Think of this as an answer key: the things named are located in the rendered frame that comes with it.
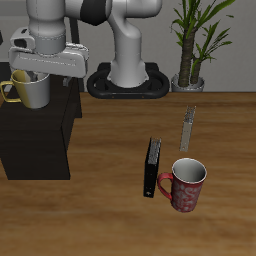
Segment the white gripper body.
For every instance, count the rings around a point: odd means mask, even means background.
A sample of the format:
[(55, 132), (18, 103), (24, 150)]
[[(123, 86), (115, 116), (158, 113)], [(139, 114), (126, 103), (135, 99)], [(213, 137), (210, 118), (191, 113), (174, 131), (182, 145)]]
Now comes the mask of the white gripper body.
[(66, 48), (55, 56), (38, 55), (30, 49), (13, 46), (9, 63), (14, 69), (83, 78), (87, 73), (89, 50), (81, 45), (66, 43)]

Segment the white-yellow mug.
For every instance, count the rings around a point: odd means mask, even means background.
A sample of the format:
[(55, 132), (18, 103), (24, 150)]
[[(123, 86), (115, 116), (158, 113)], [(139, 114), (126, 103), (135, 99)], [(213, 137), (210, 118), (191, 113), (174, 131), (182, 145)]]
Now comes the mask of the white-yellow mug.
[[(7, 103), (22, 103), (29, 109), (41, 109), (50, 102), (50, 75), (47, 73), (34, 72), (38, 80), (32, 82), (28, 75), (29, 71), (15, 70), (10, 81), (0, 83), (0, 91)], [(15, 87), (18, 97), (8, 98), (5, 96), (4, 87), (12, 85)]]

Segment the red patterned mug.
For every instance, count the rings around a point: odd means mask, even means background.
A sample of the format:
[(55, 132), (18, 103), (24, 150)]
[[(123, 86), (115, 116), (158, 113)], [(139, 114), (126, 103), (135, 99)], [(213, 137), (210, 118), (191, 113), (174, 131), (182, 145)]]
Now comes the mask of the red patterned mug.
[[(199, 161), (191, 158), (177, 160), (171, 173), (162, 173), (157, 178), (161, 193), (170, 200), (173, 208), (187, 213), (196, 207), (207, 170)], [(171, 181), (171, 191), (167, 192), (161, 185), (165, 179)]]

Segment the dark brown desk caddy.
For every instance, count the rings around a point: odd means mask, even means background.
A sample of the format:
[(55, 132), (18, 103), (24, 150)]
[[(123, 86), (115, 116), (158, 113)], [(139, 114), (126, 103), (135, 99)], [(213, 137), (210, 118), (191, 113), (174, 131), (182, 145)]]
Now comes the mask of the dark brown desk caddy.
[(73, 122), (82, 116), (78, 80), (50, 77), (50, 103), (33, 111), (0, 106), (0, 160), (10, 180), (68, 180), (67, 150)]

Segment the black book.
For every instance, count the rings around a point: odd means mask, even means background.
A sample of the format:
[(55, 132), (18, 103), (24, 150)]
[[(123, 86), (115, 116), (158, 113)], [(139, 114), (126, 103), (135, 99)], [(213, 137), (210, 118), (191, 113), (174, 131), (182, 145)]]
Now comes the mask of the black book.
[(161, 140), (150, 138), (144, 166), (143, 196), (154, 197), (160, 159)]

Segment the pot plant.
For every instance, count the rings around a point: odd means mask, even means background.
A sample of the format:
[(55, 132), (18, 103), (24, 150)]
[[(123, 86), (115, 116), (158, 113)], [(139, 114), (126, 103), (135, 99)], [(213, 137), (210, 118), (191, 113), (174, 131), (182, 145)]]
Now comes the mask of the pot plant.
[(231, 41), (225, 41), (229, 28), (223, 30), (216, 38), (213, 38), (219, 25), (219, 21), (210, 25), (205, 24), (224, 8), (230, 6), (235, 0), (223, 0), (216, 4), (216, 0), (204, 10), (200, 9), (201, 0), (182, 0), (183, 13), (175, 9), (178, 19), (175, 19), (170, 28), (177, 24), (181, 29), (176, 31), (179, 39), (177, 44), (182, 48), (179, 73), (171, 79), (173, 92), (202, 92), (204, 79), (199, 76), (201, 65), (204, 61), (214, 60), (211, 54), (218, 48), (230, 45)]

